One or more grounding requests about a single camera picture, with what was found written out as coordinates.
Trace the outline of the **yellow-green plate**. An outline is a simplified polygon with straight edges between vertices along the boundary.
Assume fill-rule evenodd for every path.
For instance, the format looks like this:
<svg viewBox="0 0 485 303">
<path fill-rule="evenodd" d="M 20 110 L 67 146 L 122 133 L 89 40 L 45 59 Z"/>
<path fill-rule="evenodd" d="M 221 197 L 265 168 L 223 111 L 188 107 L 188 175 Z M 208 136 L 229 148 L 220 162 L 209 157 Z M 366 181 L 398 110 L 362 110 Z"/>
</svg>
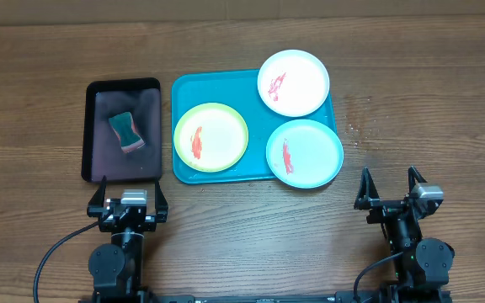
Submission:
<svg viewBox="0 0 485 303">
<path fill-rule="evenodd" d="M 173 143 L 187 166 L 204 173 L 226 170 L 237 163 L 248 147 L 244 118 L 233 108 L 205 103 L 189 109 L 179 119 Z"/>
</svg>

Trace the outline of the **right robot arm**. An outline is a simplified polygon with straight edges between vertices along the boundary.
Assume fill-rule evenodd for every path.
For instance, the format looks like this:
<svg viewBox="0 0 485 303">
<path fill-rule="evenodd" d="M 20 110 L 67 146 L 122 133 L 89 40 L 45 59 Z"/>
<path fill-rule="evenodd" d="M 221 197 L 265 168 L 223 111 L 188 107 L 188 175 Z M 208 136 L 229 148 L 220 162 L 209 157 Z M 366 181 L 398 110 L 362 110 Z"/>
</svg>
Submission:
<svg viewBox="0 0 485 303">
<path fill-rule="evenodd" d="M 353 302 L 451 302 L 441 287 L 449 283 L 455 251 L 436 238 L 424 238 L 419 222 L 434 214 L 444 201 L 442 188 L 429 183 L 416 167 L 408 169 L 408 192 L 401 199 L 382 200 L 367 167 L 362 169 L 356 210 L 367 210 L 366 222 L 378 224 L 391 255 L 363 269 L 353 285 Z M 392 262 L 395 282 L 372 293 L 359 289 L 372 269 Z"/>
</svg>

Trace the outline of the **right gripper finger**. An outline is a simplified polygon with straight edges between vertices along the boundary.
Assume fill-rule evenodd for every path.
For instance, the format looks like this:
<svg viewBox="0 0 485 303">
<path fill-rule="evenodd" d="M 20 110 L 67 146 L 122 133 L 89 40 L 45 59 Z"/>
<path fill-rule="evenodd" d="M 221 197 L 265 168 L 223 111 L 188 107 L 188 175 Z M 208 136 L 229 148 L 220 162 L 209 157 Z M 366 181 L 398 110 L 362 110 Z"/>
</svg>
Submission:
<svg viewBox="0 0 485 303">
<path fill-rule="evenodd" d="M 426 183 L 426 179 L 420 174 L 415 166 L 408 169 L 408 186 L 409 191 L 412 192 L 417 183 Z"/>
<path fill-rule="evenodd" d="M 379 205 L 380 196 L 370 175 L 370 170 L 368 167 L 364 167 L 361 173 L 359 192 L 354 201 L 354 208 L 356 210 L 370 210 Z"/>
</svg>

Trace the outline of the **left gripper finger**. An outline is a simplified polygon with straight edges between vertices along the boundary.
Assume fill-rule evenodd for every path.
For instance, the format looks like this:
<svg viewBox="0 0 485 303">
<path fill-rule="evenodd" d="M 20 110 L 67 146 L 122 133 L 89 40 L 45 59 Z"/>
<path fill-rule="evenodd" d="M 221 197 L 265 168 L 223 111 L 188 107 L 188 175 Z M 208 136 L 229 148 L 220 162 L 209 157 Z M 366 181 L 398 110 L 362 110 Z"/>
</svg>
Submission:
<svg viewBox="0 0 485 303">
<path fill-rule="evenodd" d="M 92 198 L 88 202 L 87 215 L 88 217 L 102 218 L 105 215 L 104 197 L 107 185 L 107 178 L 103 176 Z"/>
<path fill-rule="evenodd" d="M 168 202 L 160 188 L 159 180 L 155 184 L 155 222 L 166 222 L 168 218 Z"/>
</svg>

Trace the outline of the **green and red sponge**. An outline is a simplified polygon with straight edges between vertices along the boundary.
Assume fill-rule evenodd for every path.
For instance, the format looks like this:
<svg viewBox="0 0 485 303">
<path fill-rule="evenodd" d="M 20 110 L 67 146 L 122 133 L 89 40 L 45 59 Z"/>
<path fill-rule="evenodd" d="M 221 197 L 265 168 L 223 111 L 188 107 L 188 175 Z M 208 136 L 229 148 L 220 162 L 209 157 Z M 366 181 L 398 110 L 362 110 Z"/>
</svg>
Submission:
<svg viewBox="0 0 485 303">
<path fill-rule="evenodd" d="M 130 112 L 110 117 L 109 124 L 116 134 L 121 150 L 124 153 L 133 152 L 145 145 L 144 140 L 136 130 L 136 125 Z"/>
</svg>

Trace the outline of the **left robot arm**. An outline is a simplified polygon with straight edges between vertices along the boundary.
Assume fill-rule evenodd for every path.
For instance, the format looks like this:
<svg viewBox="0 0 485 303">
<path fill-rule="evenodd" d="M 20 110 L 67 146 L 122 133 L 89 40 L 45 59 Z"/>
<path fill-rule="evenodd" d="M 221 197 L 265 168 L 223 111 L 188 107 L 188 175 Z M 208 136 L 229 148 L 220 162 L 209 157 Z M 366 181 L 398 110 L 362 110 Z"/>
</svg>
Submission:
<svg viewBox="0 0 485 303">
<path fill-rule="evenodd" d="M 168 202 L 160 184 L 154 181 L 154 212 L 147 213 L 147 191 L 127 189 L 119 199 L 105 197 L 107 180 L 88 202 L 87 215 L 98 219 L 101 232 L 110 242 L 93 250 L 88 270 L 93 276 L 93 302 L 158 302 L 142 284 L 144 242 L 168 218 Z"/>
</svg>

